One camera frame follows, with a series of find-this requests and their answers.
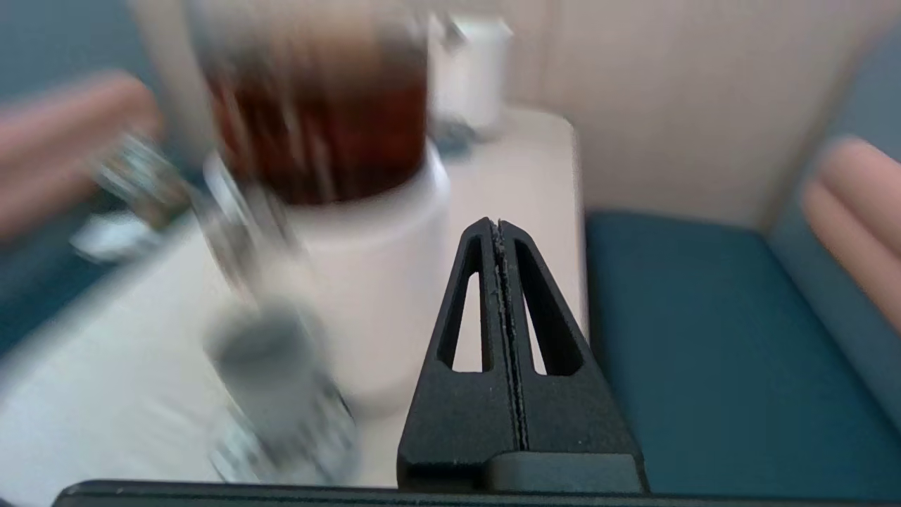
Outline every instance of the white table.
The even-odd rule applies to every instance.
[[[503,138],[448,163],[447,172],[450,250],[481,217],[523,228],[586,329],[571,126],[511,110]],[[452,256],[448,251],[448,272]],[[94,287],[0,364],[0,497],[49,505],[65,486],[95,478],[218,481],[207,450],[223,388],[197,337],[229,302],[226,287],[189,220],[162,251]],[[478,368],[480,354],[478,311],[470,308],[455,366],[467,371]],[[405,418],[401,410],[359,421],[354,485],[396,485]]]

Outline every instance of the wall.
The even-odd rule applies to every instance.
[[[765,226],[901,0],[410,0],[500,13],[514,100],[578,129],[588,207]],[[179,0],[132,0],[193,154],[209,146]]]

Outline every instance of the seat cushion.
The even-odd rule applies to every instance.
[[[758,234],[587,222],[592,347],[655,493],[901,500],[901,438]]]

